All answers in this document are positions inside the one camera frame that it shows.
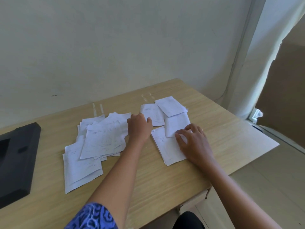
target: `floor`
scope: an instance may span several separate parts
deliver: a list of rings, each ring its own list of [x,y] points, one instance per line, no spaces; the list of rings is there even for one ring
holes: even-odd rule
[[[280,145],[231,177],[283,229],[305,229],[305,154],[265,134]],[[208,229],[234,229],[214,189],[189,211]],[[171,229],[178,216],[178,211],[172,210],[143,229]]]

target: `black pants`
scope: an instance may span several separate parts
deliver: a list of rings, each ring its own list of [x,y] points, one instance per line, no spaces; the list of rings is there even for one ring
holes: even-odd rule
[[[190,211],[184,212],[180,215],[174,226],[173,229],[205,229],[202,222],[197,218],[197,216]]]

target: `table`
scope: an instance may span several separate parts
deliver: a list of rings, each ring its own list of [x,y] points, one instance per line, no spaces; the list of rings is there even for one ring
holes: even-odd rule
[[[227,174],[278,145],[179,79],[6,127],[0,129],[0,134],[37,122],[41,136],[31,193],[0,209],[0,228],[63,228],[118,159],[110,157],[103,161],[104,175],[65,194],[62,154],[65,146],[75,142],[79,122],[94,117],[93,106],[97,115],[102,113],[100,104],[106,115],[114,111],[137,114],[140,105],[166,96],[173,96],[189,109],[190,121],[204,130],[215,158]],[[169,167],[164,165],[150,138],[139,160],[126,228],[140,228],[209,187],[204,175],[187,160]]]

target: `pile of paper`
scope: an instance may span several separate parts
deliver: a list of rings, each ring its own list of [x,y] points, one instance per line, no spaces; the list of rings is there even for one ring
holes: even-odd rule
[[[131,113],[83,119],[78,125],[76,142],[65,147],[63,154],[66,193],[103,174],[101,161],[119,156],[128,134]]]
[[[153,126],[165,125],[152,130],[152,137],[167,166],[186,159],[180,151],[175,132],[190,124],[187,111],[172,96],[156,100],[155,104],[141,106],[141,112],[146,118],[150,117],[152,119]],[[183,135],[181,137],[187,143],[186,138]]]

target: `black electronic device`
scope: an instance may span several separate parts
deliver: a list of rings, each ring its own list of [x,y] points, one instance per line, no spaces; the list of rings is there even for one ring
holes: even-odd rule
[[[0,135],[0,209],[30,193],[40,130],[35,122]]]

